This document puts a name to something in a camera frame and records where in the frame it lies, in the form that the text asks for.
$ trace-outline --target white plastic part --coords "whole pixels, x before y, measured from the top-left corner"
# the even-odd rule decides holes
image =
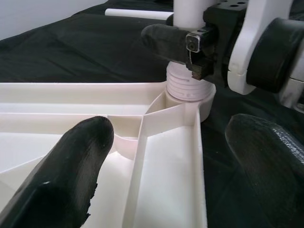
[[[133,10],[133,9],[125,9],[125,10],[124,9],[106,9],[104,14],[106,16],[166,20],[169,16],[171,16],[173,14],[173,12]]]
[[[167,67],[167,91],[182,101],[199,101],[212,93],[214,85],[205,80],[192,78],[192,72],[184,65],[170,62]]]
[[[304,90],[304,40],[302,41],[291,66],[290,77],[279,93],[280,103],[288,108],[297,108],[298,100]]]
[[[246,95],[255,87],[246,83],[247,68],[258,40],[275,18],[287,19],[293,0],[250,0],[243,28],[233,48],[228,71],[229,88]]]
[[[183,103],[166,83],[0,84],[0,211],[61,135],[107,116],[114,145],[84,228],[207,228],[200,122],[212,93]]]
[[[205,25],[203,12],[217,0],[175,0],[174,26],[193,31]],[[182,101],[203,100],[212,93],[213,85],[205,80],[192,78],[192,72],[185,65],[170,62],[167,67],[167,91]]]
[[[217,0],[174,0],[174,26],[188,31],[203,27],[204,11],[217,2]]]

